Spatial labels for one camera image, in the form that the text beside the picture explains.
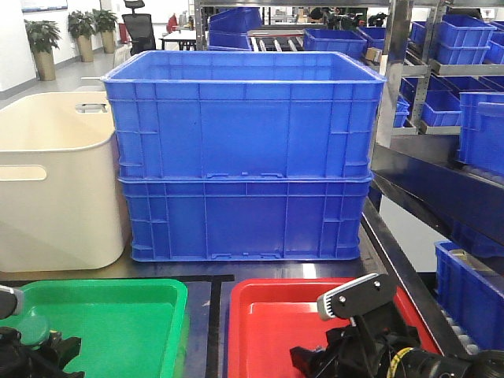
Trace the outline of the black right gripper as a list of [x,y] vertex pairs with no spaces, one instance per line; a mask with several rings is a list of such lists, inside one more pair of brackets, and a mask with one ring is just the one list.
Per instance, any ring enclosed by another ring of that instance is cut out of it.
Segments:
[[415,327],[401,317],[353,317],[326,332],[328,345],[290,349],[292,365],[305,377],[428,377],[429,355],[419,350]]

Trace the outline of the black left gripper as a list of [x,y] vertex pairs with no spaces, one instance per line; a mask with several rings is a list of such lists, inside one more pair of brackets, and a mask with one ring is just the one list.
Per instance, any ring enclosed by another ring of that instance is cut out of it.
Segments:
[[45,341],[29,346],[21,336],[15,328],[1,327],[1,377],[84,377],[84,371],[64,371],[80,354],[81,338],[63,339],[50,331]]

